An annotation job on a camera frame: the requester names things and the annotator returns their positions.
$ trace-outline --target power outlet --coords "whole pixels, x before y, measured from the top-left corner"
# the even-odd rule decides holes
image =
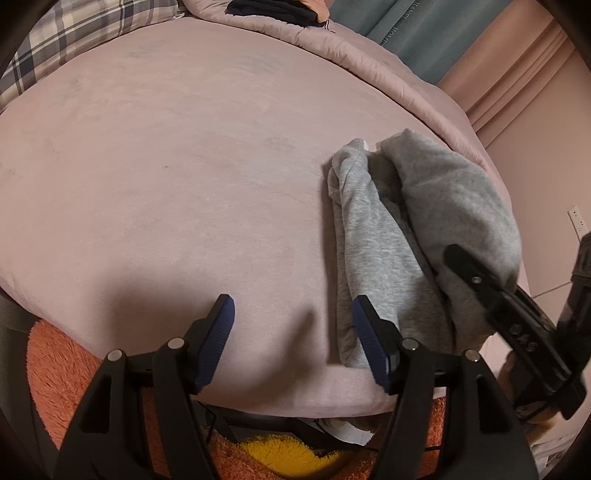
[[[574,206],[569,210],[569,217],[570,221],[573,222],[573,226],[575,231],[577,232],[577,236],[579,237],[579,241],[581,241],[584,235],[589,231],[587,230],[587,225],[581,217],[581,213],[579,212],[579,207]]]

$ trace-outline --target blue gripper pad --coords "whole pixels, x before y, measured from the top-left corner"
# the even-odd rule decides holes
[[[199,349],[197,353],[197,376],[194,382],[196,393],[212,382],[213,374],[226,346],[230,330],[234,325],[234,315],[235,307],[232,297],[230,295],[220,295],[207,318],[199,320],[205,322],[204,328],[209,328],[200,346],[196,346]]]
[[[371,317],[374,317],[374,321],[383,322],[383,320],[379,318],[365,295],[359,295],[354,299],[352,309],[355,332],[361,341],[374,380],[389,394],[392,386],[389,378],[389,355],[379,339]]]

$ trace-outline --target bed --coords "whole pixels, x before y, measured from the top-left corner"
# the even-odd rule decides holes
[[[76,56],[0,115],[0,286],[99,357],[152,350],[230,293],[236,325],[201,400],[391,410],[336,355],[328,159],[411,128],[509,202],[501,178],[462,110],[368,39],[186,4],[194,16]],[[500,368],[506,347],[484,352]]]

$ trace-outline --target yellow rug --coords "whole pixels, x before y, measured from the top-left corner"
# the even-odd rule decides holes
[[[318,457],[303,442],[289,435],[268,435],[245,440],[240,446],[273,473],[289,480],[330,478],[349,460],[347,452]]]

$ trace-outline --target screw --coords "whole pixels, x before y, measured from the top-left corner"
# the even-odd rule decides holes
[[[107,360],[109,362],[116,362],[122,356],[123,356],[123,352],[121,350],[119,350],[119,349],[111,350],[109,352],[109,355],[107,355]]]
[[[184,345],[184,339],[182,339],[181,337],[175,337],[175,338],[171,338],[168,341],[168,348],[170,348],[171,350],[178,350],[179,348],[182,348]]]
[[[470,362],[477,362],[478,360],[480,360],[480,354],[476,350],[466,350],[466,352],[464,353],[464,356]]]
[[[418,342],[414,338],[405,338],[402,341],[402,347],[406,350],[415,351],[418,348]]]

